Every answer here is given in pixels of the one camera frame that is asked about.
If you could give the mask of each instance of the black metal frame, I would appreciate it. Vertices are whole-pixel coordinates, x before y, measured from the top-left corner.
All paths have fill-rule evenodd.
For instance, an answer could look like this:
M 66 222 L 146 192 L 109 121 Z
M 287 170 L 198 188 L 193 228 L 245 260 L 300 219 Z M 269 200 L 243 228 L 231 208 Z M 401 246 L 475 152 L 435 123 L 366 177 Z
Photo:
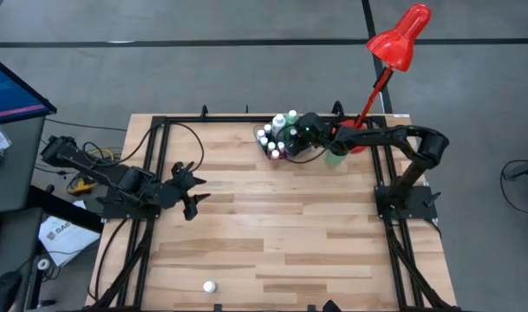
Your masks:
M 342 108 L 342 105 L 339 101 L 335 103 L 333 106 L 331 116 L 325 116 L 323 117 L 326 121 L 332 121 L 334 119 L 338 118 L 338 115 L 343 116 L 344 115 L 344 109 Z M 254 122 L 254 123 L 266 123 L 270 122 L 273 118 L 273 115 L 246 115 L 246 116 L 226 116 L 226 115 L 209 115 L 207 106 L 202 107 L 202 114 L 199 116 L 178 116 L 178 117 L 166 117 L 166 116 L 154 116 L 152 118 L 152 122 L 150 127 L 154 127 L 156 125 L 162 125 L 163 126 L 163 134 L 162 134 L 162 141 L 160 142 L 160 154 L 158 155 L 157 161 L 156 161 L 156 175 L 158 179 L 161 179 L 163 175 L 163 167 L 165 164 L 165 157 L 167 152 L 167 145 L 168 145 L 168 138 L 169 138 L 169 132 L 171 131 L 171 125 L 169 122 L 166 121 L 174 121 L 174 122 L 181 122 L 181 123 L 188 123 L 188 122 Z M 367 126 L 368 128 L 373 128 L 375 126 L 378 127 L 386 127 L 387 122 L 384 116 L 369 116 L 366 118 Z M 144 168 L 149 169 L 151 163 L 152 163 L 152 157 L 153 157 L 153 149 L 155 147 L 155 136 L 157 133 L 157 127 L 154 128 L 154 130 L 149 134 L 148 138 L 148 145 L 147 150 L 145 154 L 145 160 L 144 160 Z M 389 177 L 391 178 L 391 181 L 396 178 L 396 170 L 394 166 L 394 158 L 393 158 L 393 152 L 391 150 L 390 146 L 385 146 L 385 154 L 387 159 L 387 167 L 389 172 Z M 381 160 L 379 157 L 379 150 L 377 146 L 370 147 L 371 153 L 372 153 L 372 159 L 373 159 L 373 166 L 375 170 L 375 178 L 377 183 L 377 188 L 379 187 L 385 187 L 385 181 L 383 180 L 383 169 L 381 168 Z M 144 250 L 144 254 L 142 255 L 142 258 L 140 260 L 140 270 L 139 274 L 137 276 L 137 283 L 136 283 L 136 289 L 134 292 L 134 307 L 137 307 L 140 310 L 140 306 L 142 304 L 142 297 L 144 292 L 144 286 L 145 281 L 147 277 L 147 263 L 148 258 L 150 254 L 150 244 L 152 241 L 152 235 L 153 235 L 153 223 L 154 219 L 150 218 L 147 220 L 147 229 L 145 232 L 145 236 L 143 237 L 143 240 L 147 239 L 147 246 Z M 385 232 L 386 232 L 386 238 L 388 240 L 388 248 L 389 248 L 389 256 L 391 260 L 391 267 L 393 271 L 393 279 L 394 279 L 394 287 L 395 287 L 395 293 L 397 297 L 397 302 L 399 305 L 400 311 L 411 311 L 411 310 L 431 310 L 431 311 L 441 311 L 441 310 L 451 310 L 452 307 L 447 304 L 446 302 L 442 301 L 439 296 L 435 293 L 435 291 L 429 286 L 426 279 L 423 277 L 423 275 L 419 272 L 417 267 L 415 266 L 415 260 L 414 260 L 414 252 L 412 249 L 412 241 L 410 238 L 410 232 L 407 226 L 407 221 L 405 218 L 398 219 L 398 225 L 401 231 L 401 237 L 402 237 L 402 244 L 399 242 L 398 238 L 395 235 L 394 232 L 394 225 L 391 218 L 384 218 L 383 223 L 385 225 Z M 129 241 L 127 245 L 127 253 L 125 258 L 126 266 L 130 266 L 132 255 L 133 255 L 133 249 L 136 245 L 136 238 L 138 236 L 138 229 L 140 226 L 139 220 L 133 221 L 133 227 L 130 231 Z M 414 304 L 415 306 L 411 306 L 407 304 L 407 298 L 405 296 L 404 292 L 404 285 L 402 282 L 402 273 L 401 273 L 401 266 L 399 261 L 401 261 L 404 266 L 406 267 L 409 276 L 410 281 L 412 284 L 412 292 L 414 295 Z M 432 309 L 424 308 L 424 302 L 423 302 L 423 296 L 428 299 L 428 301 L 432 305 Z M 120 293 L 118 296 L 117 306 L 127 308 L 124 306 L 127 296 L 127 281 L 125 281 L 124 285 L 120 289 Z

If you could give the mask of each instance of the wooden table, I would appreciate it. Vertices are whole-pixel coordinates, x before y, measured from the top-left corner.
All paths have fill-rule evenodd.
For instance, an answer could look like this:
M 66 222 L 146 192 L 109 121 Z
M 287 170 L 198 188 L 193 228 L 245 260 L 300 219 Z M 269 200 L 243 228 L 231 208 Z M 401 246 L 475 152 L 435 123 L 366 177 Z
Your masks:
M 151 119 L 151 114 L 132 116 L 123 155 L 140 143 Z M 387 115 L 387 121 L 389 126 L 410 124 L 407 115 Z M 191 194 L 212 196 L 191 222 L 185 221 L 182 204 L 163 211 L 156 222 L 143 310 L 212 310 L 221 303 L 225 310 L 301 311 L 308 304 L 321 309 L 329 299 L 345 311 L 397 309 L 384 225 L 376 216 L 369 149 L 350 154 L 334 169 L 323 158 L 305 165 L 270 162 L 255 143 L 256 124 L 188 125 L 205 148 L 196 176 L 208 181 Z M 171 177 L 176 161 L 199 160 L 198 143 L 184 128 L 172 127 L 168 148 L 163 179 Z M 146 143 L 127 165 L 142 166 L 145 151 Z M 409 161 L 398 149 L 393 152 L 400 173 Z M 119 222 L 105 225 L 95 268 Z M 110 247 L 101 290 L 122 268 L 130 224 Z M 439 234 L 420 220 L 408 224 L 417 266 L 441 298 L 455 304 Z M 412 304 L 406 270 L 403 276 Z M 127 302 L 133 300 L 136 271 L 131 277 Z M 205 281 L 217 283 L 217 292 L 205 293 Z

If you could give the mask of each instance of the red lamp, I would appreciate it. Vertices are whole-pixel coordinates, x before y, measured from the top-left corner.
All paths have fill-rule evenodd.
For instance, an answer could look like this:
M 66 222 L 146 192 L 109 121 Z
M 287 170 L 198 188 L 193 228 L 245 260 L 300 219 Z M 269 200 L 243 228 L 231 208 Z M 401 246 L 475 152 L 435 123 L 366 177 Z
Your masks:
M 388 64 L 383 70 L 383 75 L 375 84 L 374 91 L 368 98 L 368 103 L 356 120 L 354 127 L 362 127 L 366 114 L 368 114 L 375 97 L 383 89 L 393 68 L 407 71 L 414 54 L 414 41 L 431 19 L 431 10 L 425 4 L 412 5 L 393 29 L 380 33 L 371 38 L 366 47 L 375 56 Z

